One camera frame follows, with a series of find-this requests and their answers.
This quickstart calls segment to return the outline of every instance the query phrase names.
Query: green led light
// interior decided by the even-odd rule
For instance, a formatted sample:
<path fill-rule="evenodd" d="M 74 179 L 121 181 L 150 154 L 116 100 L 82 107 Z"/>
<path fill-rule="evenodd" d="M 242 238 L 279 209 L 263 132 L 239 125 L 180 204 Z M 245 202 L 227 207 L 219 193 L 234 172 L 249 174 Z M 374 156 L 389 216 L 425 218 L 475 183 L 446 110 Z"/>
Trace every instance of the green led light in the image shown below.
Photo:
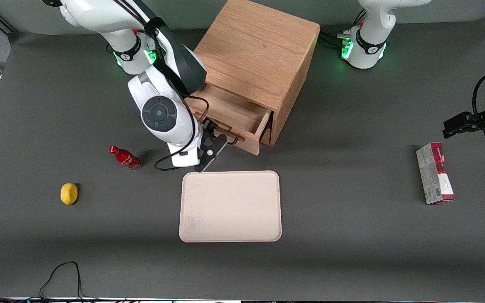
<path fill-rule="evenodd" d="M 156 51 L 154 50 L 143 50 L 145 56 L 147 56 L 147 60 L 149 60 L 150 64 L 153 64 L 156 60 Z"/>
<path fill-rule="evenodd" d="M 385 53 L 385 48 L 386 48 L 386 43 L 383 45 L 383 49 L 381 50 L 381 54 L 379 55 L 379 59 L 383 57 L 383 54 Z"/>
<path fill-rule="evenodd" d="M 119 62 L 119 58 L 117 57 L 117 55 L 115 54 L 115 52 L 113 52 L 113 56 L 117 60 L 117 65 L 121 66 L 121 62 Z"/>
<path fill-rule="evenodd" d="M 343 49 L 342 49 L 342 57 L 344 59 L 347 59 L 349 58 L 349 55 L 351 54 L 351 50 L 353 49 L 353 42 L 348 42 L 348 44 L 346 44 Z"/>

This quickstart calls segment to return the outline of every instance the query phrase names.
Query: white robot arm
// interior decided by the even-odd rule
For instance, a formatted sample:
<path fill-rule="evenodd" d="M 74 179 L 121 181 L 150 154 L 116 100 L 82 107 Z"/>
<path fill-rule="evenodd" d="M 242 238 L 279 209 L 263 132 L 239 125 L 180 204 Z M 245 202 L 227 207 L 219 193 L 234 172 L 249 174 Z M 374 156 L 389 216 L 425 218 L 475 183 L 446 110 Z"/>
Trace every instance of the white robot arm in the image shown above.
<path fill-rule="evenodd" d="M 342 59 L 358 69 L 369 69 L 383 57 L 386 39 L 396 25 L 396 8 L 409 8 L 428 4 L 431 0 L 358 0 L 367 16 L 362 27 L 344 31 L 348 38 L 342 50 Z"/>
<path fill-rule="evenodd" d="M 100 33 L 123 70 L 137 75 L 128 83 L 146 128 L 167 142 L 174 168 L 203 171 L 227 144 L 214 136 L 214 124 L 202 127 L 184 101 L 203 88 L 206 71 L 167 25 L 141 0 L 42 0 L 59 7 L 75 27 Z M 213 143 L 205 145 L 205 139 Z"/>

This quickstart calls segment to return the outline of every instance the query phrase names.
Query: product box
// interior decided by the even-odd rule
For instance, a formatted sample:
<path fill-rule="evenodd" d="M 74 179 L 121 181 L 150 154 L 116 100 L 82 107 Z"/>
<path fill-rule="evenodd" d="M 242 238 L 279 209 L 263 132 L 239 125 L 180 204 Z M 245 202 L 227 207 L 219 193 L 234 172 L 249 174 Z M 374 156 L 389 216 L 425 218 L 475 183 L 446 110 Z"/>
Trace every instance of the product box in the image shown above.
<path fill-rule="evenodd" d="M 454 192 L 445 170 L 442 143 L 430 143 L 416 151 L 427 205 L 454 200 Z"/>

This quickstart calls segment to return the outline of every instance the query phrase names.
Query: bottle cap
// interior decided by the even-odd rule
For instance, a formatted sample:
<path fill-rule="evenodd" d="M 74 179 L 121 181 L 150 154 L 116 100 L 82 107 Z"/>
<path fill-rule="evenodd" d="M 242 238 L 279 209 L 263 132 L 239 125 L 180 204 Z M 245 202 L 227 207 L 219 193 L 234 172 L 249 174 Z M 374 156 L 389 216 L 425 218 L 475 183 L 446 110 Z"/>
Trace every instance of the bottle cap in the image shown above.
<path fill-rule="evenodd" d="M 115 145 L 110 146 L 108 148 L 108 150 L 109 150 L 110 154 L 112 154 L 112 155 L 119 153 L 119 148 L 117 148 L 117 146 L 115 146 Z"/>

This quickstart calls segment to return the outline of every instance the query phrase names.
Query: beige tray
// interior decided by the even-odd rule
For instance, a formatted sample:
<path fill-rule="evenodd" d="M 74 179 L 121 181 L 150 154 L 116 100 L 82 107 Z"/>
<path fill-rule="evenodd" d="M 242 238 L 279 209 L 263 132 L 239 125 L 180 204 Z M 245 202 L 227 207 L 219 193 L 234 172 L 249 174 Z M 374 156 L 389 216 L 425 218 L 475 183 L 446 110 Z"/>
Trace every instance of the beige tray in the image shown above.
<path fill-rule="evenodd" d="M 183 178 L 184 242 L 273 242 L 282 235 L 274 171 L 189 173 Z"/>

